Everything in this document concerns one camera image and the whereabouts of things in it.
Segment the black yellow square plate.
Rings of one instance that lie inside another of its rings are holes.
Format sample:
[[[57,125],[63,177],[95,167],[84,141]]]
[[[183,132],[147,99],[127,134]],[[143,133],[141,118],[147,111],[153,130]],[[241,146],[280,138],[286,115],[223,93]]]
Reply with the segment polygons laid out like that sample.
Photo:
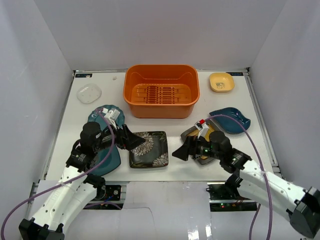
[[[216,131],[218,128],[214,123],[212,123],[210,121],[207,121],[206,124],[208,126],[208,131],[206,132],[204,138],[208,142],[210,140],[209,139],[210,134],[212,132]],[[198,136],[198,134],[199,134],[199,130],[195,126],[192,126],[189,129],[185,130],[180,135],[180,137],[181,137],[182,141],[184,142],[188,136]],[[212,162],[214,160],[214,158],[201,155],[201,156],[198,156],[197,158],[195,158],[194,160],[197,161],[200,165],[207,165],[210,162]]]

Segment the black floral square plate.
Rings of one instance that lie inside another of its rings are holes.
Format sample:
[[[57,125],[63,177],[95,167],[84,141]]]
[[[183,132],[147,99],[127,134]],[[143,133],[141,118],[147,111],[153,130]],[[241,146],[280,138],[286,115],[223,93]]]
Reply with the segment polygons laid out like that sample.
[[[162,168],[169,164],[169,149],[165,131],[140,131],[134,134],[145,139],[145,142],[129,152],[131,168]]]

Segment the teal square plate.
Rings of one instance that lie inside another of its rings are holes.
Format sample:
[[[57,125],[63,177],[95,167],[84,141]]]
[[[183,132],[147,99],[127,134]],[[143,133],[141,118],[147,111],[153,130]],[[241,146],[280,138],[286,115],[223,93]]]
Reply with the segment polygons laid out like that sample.
[[[112,148],[112,151],[110,151],[110,149],[111,149],[110,147],[106,148],[100,151],[95,156],[95,158],[93,159],[93,161],[88,167],[89,170],[99,165],[100,162],[102,162],[109,153],[108,158],[106,158],[106,160],[104,160],[104,162],[99,167],[95,168],[91,172],[91,174],[101,177],[111,173],[121,165],[121,157],[120,157],[120,153],[118,151],[117,146],[114,145]]]

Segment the teal round scalloped plate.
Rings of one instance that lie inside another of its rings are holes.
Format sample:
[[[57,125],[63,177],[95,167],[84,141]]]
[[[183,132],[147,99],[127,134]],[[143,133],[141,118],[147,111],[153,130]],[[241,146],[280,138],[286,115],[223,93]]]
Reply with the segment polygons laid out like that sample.
[[[97,114],[97,112],[94,110],[92,111],[92,113],[88,116],[87,118],[87,121],[88,122],[96,122],[100,125],[100,129],[103,130],[105,127],[107,127],[107,123],[106,121],[104,120],[104,117],[103,117],[103,113],[102,113],[102,110],[103,108],[106,108],[106,109],[117,109],[118,111],[120,111],[120,115],[118,116],[117,120],[116,120],[116,123],[117,123],[117,126],[122,126],[124,123],[125,123],[125,115],[124,115],[124,112],[117,106],[115,105],[110,105],[110,104],[107,104],[107,105],[102,105],[102,106],[99,106],[97,109],[98,110],[101,110],[100,114]]]

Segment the blue leaf-shaped dish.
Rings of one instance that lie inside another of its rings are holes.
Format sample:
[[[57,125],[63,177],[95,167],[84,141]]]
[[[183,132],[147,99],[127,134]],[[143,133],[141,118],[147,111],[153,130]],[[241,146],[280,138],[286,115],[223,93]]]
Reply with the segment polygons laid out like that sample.
[[[235,107],[226,107],[209,113],[214,116],[210,120],[223,132],[230,135],[242,134],[251,126],[251,120],[246,118],[240,110]]]

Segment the clear glass plate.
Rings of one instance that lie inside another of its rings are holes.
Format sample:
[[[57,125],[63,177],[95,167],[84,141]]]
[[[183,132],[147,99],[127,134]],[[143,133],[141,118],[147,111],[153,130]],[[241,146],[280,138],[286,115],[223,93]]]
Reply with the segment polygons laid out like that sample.
[[[102,95],[102,90],[94,83],[82,86],[76,93],[77,99],[83,104],[91,104]]]

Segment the yellow square dish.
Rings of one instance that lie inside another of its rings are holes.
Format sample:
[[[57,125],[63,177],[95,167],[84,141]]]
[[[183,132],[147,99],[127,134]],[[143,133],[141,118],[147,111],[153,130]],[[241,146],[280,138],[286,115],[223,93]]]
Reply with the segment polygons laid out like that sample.
[[[216,93],[228,93],[235,87],[233,77],[226,72],[215,72],[209,76],[211,89]]]

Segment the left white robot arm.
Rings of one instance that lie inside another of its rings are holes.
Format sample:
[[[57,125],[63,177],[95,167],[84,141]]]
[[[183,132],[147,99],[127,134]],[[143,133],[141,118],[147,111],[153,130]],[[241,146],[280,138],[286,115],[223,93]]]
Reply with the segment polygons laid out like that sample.
[[[97,122],[87,122],[72,147],[59,182],[47,189],[49,196],[38,211],[19,224],[22,239],[63,240],[80,211],[91,200],[105,196],[105,179],[89,169],[98,153],[113,147],[130,151],[144,142],[144,138],[132,133],[125,124],[101,129]]]

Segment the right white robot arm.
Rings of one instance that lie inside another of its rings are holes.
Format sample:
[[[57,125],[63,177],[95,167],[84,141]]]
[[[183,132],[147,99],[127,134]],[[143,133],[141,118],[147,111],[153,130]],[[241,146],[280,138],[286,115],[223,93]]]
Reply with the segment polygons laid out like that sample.
[[[282,216],[301,235],[314,238],[320,230],[320,191],[290,183],[262,167],[244,152],[232,147],[221,131],[214,131],[209,140],[188,136],[172,156],[187,161],[205,156],[220,161],[230,177],[225,182],[226,195],[236,200],[251,199]]]

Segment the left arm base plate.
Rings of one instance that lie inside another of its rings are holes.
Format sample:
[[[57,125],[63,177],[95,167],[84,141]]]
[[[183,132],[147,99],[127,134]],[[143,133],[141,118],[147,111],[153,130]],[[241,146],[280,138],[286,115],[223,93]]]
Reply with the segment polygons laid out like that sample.
[[[121,210],[123,207],[122,186],[105,185],[96,197],[85,205],[86,210]]]

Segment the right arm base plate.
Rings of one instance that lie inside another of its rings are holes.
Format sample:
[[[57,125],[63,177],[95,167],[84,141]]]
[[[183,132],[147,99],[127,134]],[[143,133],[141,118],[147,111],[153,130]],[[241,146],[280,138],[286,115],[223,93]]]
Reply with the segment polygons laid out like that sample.
[[[209,206],[212,213],[255,212],[258,208],[256,202],[228,190],[223,182],[209,182],[206,191],[209,194]]]

